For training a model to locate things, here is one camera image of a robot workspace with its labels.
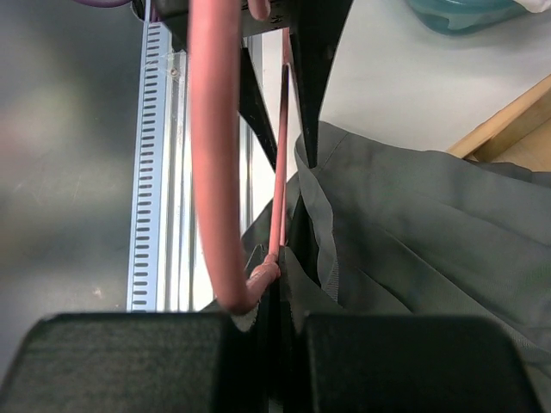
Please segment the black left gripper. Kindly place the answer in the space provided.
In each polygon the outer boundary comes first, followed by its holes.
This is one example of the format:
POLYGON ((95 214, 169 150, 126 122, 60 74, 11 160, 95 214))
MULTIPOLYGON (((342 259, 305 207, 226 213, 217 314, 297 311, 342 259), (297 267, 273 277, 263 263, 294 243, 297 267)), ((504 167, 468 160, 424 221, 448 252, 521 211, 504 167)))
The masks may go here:
MULTIPOLYGON (((332 64, 353 2, 351 0, 270 0, 265 21, 255 19, 246 0, 241 4, 244 37, 288 27, 296 103, 299 110, 306 161, 317 165, 319 115, 332 64)), ((161 22, 178 37, 188 34, 189 1, 157 0, 154 7, 161 22)), ((272 170, 276 170, 277 145, 263 92, 249 49, 240 48, 239 113, 257 137, 272 170)))

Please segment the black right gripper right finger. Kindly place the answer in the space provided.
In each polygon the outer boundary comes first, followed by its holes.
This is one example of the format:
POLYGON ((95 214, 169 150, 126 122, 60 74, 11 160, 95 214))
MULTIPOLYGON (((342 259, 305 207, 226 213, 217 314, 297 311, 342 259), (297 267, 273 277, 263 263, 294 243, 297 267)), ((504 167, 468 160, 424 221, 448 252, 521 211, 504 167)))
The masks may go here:
POLYGON ((282 271, 283 297, 289 303, 294 330, 301 333, 309 313, 307 297, 309 278, 289 247, 280 247, 279 264, 282 271))

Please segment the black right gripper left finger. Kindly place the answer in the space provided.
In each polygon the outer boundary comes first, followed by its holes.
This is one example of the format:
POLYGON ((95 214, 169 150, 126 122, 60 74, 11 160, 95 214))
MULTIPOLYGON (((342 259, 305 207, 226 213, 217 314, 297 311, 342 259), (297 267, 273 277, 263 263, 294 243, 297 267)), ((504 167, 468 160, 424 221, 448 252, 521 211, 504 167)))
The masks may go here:
MULTIPOLYGON (((251 278, 253 270, 263 262, 266 254, 267 250, 264 245, 255 246, 245 266, 247 278, 251 278)), ((260 302, 257 302, 256 306, 244 315, 232 316, 232 321, 240 331, 247 332, 252 329, 257 319, 259 304, 260 302)))

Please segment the grey pleated skirt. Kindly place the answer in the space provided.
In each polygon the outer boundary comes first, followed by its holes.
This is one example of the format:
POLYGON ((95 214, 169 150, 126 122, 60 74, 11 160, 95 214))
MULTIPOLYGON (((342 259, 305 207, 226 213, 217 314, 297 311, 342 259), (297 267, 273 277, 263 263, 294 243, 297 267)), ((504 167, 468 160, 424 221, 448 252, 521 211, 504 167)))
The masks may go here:
POLYGON ((467 315, 550 367, 550 175, 385 145, 328 123, 288 184, 312 229, 292 247, 349 311, 467 315))

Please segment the white skirt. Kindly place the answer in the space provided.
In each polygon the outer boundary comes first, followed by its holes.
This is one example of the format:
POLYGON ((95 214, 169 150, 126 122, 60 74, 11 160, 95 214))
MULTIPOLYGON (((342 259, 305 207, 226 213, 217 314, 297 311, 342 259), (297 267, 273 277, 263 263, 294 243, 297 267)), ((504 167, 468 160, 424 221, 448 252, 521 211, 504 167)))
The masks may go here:
POLYGON ((530 13, 543 13, 551 9, 551 0, 515 0, 530 13))

